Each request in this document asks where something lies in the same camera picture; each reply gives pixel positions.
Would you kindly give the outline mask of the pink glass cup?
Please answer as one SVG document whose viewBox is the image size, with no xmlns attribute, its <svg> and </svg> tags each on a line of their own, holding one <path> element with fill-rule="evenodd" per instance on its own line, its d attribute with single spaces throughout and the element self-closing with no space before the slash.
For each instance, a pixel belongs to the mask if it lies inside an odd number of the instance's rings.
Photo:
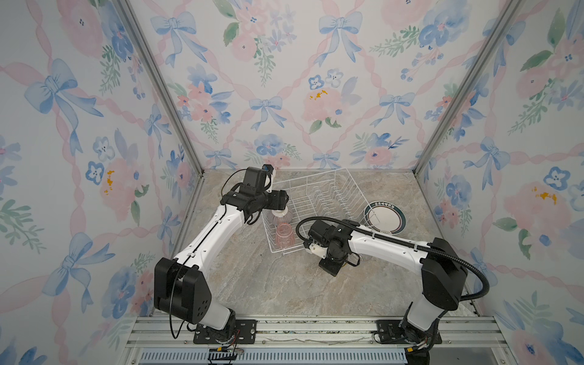
<svg viewBox="0 0 584 365">
<path fill-rule="evenodd" d="M 295 245 L 294 230 L 289 223 L 281 223 L 276 227 L 275 245 L 277 249 L 289 249 Z"/>
</svg>

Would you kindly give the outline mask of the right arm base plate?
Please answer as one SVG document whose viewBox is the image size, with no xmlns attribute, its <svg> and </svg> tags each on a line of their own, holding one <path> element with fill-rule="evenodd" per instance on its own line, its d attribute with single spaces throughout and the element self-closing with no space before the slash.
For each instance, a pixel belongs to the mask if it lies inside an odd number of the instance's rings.
<svg viewBox="0 0 584 365">
<path fill-rule="evenodd" d="M 436 319 L 429 330 L 422 331 L 403 320 L 381 319 L 376 321 L 374 340 L 381 345 L 439 345 L 443 343 Z"/>
</svg>

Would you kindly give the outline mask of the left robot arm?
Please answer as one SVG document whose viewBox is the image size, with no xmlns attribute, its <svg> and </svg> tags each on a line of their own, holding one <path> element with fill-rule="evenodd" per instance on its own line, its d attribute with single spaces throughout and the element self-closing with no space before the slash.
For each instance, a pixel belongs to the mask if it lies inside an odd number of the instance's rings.
<svg viewBox="0 0 584 365">
<path fill-rule="evenodd" d="M 216 212 L 193 242 L 155 266 L 155 309 L 169 319 L 176 317 L 209 329 L 219 342 L 235 336 L 235 313 L 212 298 L 205 273 L 240 228 L 255 224 L 264 210 L 284 211 L 289 200 L 286 191 L 272 188 L 272 165 L 248 167 L 244 172 L 243 181 L 223 194 Z"/>
</svg>

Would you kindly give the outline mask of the white ceramic bowl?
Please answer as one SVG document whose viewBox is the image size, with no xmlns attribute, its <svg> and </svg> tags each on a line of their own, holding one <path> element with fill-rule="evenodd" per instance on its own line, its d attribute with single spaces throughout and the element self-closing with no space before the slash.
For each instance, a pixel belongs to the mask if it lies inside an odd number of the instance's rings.
<svg viewBox="0 0 584 365">
<path fill-rule="evenodd" d="M 269 213 L 274 219 L 284 222 L 289 222 L 293 218 L 293 213 L 288 208 L 283 210 L 270 210 Z"/>
</svg>

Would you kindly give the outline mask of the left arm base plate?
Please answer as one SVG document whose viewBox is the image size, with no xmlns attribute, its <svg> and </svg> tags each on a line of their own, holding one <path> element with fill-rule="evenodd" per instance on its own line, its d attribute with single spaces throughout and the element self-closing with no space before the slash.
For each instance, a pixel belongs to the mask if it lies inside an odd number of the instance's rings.
<svg viewBox="0 0 584 365">
<path fill-rule="evenodd" d="M 194 331 L 195 345 L 253 345 L 256 341 L 257 324 L 255 319 L 235 319 L 225 328 L 215 329 L 197 325 Z"/>
</svg>

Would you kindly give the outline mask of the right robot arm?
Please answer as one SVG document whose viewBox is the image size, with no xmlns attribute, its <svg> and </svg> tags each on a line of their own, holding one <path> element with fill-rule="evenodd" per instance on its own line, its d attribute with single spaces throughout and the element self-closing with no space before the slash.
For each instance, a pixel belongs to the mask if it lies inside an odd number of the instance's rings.
<svg viewBox="0 0 584 365">
<path fill-rule="evenodd" d="M 411 344 L 430 342 L 437 324 L 457 310 L 468 269 L 447 241 L 403 240 L 360 227 L 350 220 L 317 217 L 306 234 L 297 232 L 305 249 L 320 258 L 319 267 L 336 276 L 345 266 L 357 267 L 362 256 L 397 265 L 421 278 L 421 294 L 399 324 L 399 336 Z"/>
</svg>

